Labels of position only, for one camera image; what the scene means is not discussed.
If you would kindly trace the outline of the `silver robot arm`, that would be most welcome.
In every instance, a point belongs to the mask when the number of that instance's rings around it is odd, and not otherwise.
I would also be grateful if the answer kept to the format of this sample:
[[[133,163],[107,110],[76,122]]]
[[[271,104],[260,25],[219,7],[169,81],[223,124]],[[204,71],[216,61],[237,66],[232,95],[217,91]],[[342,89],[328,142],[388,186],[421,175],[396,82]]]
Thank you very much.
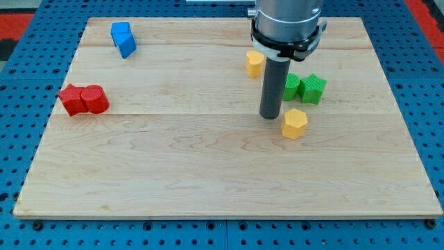
[[[317,29],[323,0],[256,0],[253,32],[274,42],[300,42]]]

